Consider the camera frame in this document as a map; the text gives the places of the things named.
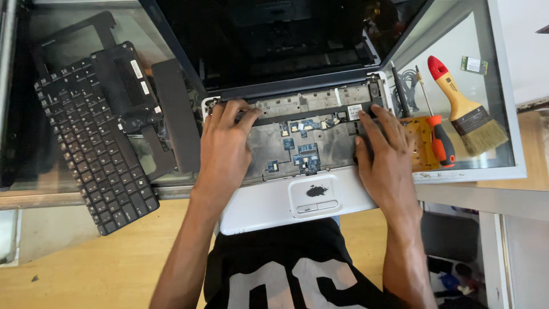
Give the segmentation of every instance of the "barcode sticker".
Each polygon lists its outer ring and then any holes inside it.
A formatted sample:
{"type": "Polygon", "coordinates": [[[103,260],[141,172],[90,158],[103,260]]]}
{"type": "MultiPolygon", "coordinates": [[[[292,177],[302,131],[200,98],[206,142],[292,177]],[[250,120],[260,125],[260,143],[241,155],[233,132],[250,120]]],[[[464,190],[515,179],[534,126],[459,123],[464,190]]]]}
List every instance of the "barcode sticker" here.
{"type": "Polygon", "coordinates": [[[347,111],[349,111],[349,121],[357,120],[358,111],[361,111],[361,110],[362,110],[362,104],[347,107],[347,111]]]}
{"type": "Polygon", "coordinates": [[[469,57],[467,60],[467,70],[479,72],[480,71],[480,59],[469,57]]]}
{"type": "Polygon", "coordinates": [[[141,70],[139,69],[139,65],[137,64],[136,60],[130,61],[132,64],[133,71],[136,73],[136,76],[138,79],[143,78],[143,74],[141,74],[141,70]]]}
{"type": "Polygon", "coordinates": [[[143,92],[145,92],[145,94],[148,95],[149,89],[147,88],[147,83],[145,81],[141,82],[141,87],[143,87],[143,92]]]}

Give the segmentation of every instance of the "black keyboard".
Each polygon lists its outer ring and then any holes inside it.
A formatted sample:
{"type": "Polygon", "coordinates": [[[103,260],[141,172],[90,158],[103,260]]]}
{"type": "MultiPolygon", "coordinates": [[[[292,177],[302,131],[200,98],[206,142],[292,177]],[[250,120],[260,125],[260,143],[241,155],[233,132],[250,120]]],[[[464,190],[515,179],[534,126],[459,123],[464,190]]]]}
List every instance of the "black keyboard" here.
{"type": "Polygon", "coordinates": [[[159,207],[89,58],[39,80],[35,90],[101,235],[159,207]]]}

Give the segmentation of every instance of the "black t-shirt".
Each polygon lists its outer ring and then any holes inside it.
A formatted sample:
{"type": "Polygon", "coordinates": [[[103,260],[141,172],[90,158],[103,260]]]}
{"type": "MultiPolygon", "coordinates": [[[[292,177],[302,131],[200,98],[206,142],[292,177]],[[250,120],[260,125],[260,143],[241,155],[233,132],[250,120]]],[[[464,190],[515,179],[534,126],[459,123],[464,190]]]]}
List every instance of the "black t-shirt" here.
{"type": "Polygon", "coordinates": [[[331,218],[225,236],[208,255],[206,308],[398,308],[353,265],[331,218]]]}

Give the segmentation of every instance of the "laptop screen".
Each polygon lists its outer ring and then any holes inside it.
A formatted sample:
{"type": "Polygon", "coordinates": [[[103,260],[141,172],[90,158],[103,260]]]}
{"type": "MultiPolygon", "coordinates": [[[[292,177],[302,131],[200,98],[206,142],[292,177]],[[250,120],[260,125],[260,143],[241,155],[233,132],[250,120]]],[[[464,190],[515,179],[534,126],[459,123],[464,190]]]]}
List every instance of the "laptop screen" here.
{"type": "Polygon", "coordinates": [[[425,0],[156,0],[207,90],[375,66],[425,0]]]}

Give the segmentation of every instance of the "laptop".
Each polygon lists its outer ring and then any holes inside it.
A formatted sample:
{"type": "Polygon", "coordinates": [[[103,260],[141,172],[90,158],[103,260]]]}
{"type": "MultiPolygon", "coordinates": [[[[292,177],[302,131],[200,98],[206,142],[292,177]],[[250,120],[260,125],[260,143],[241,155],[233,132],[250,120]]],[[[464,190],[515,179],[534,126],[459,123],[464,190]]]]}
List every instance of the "laptop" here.
{"type": "Polygon", "coordinates": [[[374,103],[395,113],[380,69],[425,1],[140,2],[202,95],[198,118],[234,98],[263,112],[248,138],[252,163],[220,232],[377,207],[354,159],[354,138],[364,134],[357,113],[374,103]]]}

